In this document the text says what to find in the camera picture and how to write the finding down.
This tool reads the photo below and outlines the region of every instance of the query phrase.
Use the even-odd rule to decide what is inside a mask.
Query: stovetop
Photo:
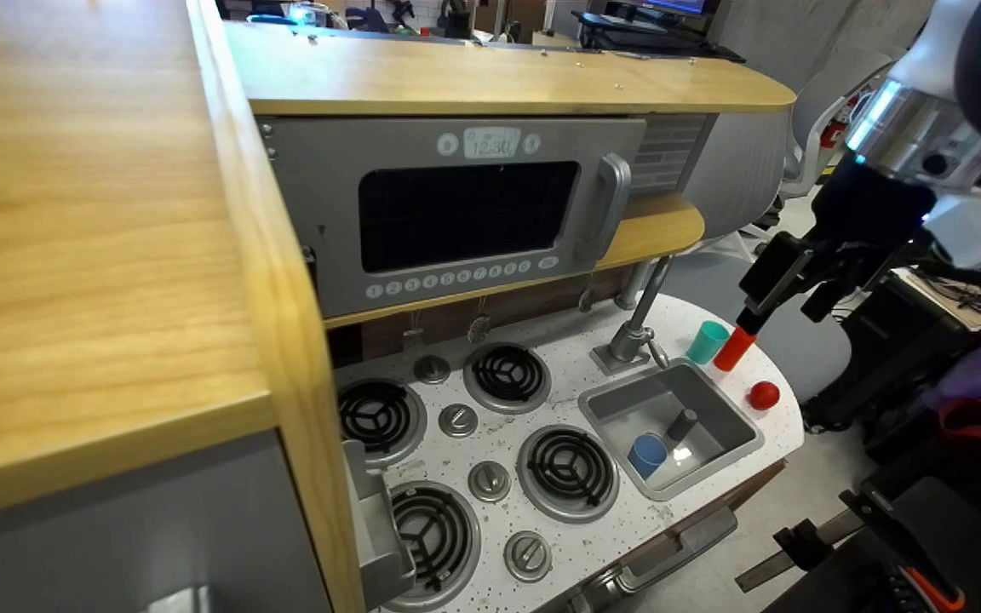
[[[705,318],[681,300],[654,303],[650,326],[667,353],[681,353],[698,326],[678,330],[684,309]],[[763,450],[667,504],[649,500],[603,452],[578,412],[584,391],[638,376],[605,377],[591,362],[591,349],[611,342],[622,319],[627,312],[617,305],[540,318],[491,330],[484,344],[451,342],[337,370],[341,391],[371,380],[394,404],[421,409],[421,418],[381,418],[389,450],[377,450],[374,467],[386,467],[381,477],[398,513],[412,492],[429,488],[457,497],[460,512],[448,513],[453,523],[465,523],[460,519],[475,523],[475,535],[460,539],[466,550],[448,550],[442,569],[419,564],[416,596],[394,598],[391,609],[536,609],[802,445],[802,414],[792,414],[797,402],[786,402],[786,412],[755,418]],[[451,370],[419,380],[416,362],[425,353],[442,357]],[[753,350],[720,387],[743,397],[761,370],[783,385],[777,369]],[[491,380],[498,396],[475,391],[478,377]],[[425,523],[440,531],[425,519],[398,520],[401,539],[416,550],[416,531]]]

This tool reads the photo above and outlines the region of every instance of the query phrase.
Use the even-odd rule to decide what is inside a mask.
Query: silver sink basin
[[[592,387],[584,396],[584,412],[650,500],[667,500],[763,445],[753,418],[689,362]],[[630,464],[639,435],[667,452],[666,464]]]

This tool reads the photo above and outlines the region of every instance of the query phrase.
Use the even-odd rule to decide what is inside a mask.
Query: wooden cabinet
[[[209,587],[216,613],[324,613],[273,433],[0,512],[0,613],[143,613]]]

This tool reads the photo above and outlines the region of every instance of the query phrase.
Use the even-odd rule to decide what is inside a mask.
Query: stove burner
[[[536,506],[563,520],[597,520],[621,493],[605,452],[578,429],[540,429],[519,456],[521,488]]]
[[[386,467],[419,445],[425,409],[419,396],[391,380],[362,380],[341,391],[341,425],[349,441],[366,443],[371,467]]]
[[[526,349],[493,344],[465,369],[466,391],[493,412],[529,412],[551,391],[549,369]]]
[[[416,588],[391,598],[394,609],[436,609],[451,602],[478,569],[480,531],[466,500],[440,485],[404,485],[391,493],[398,539],[416,557]]]

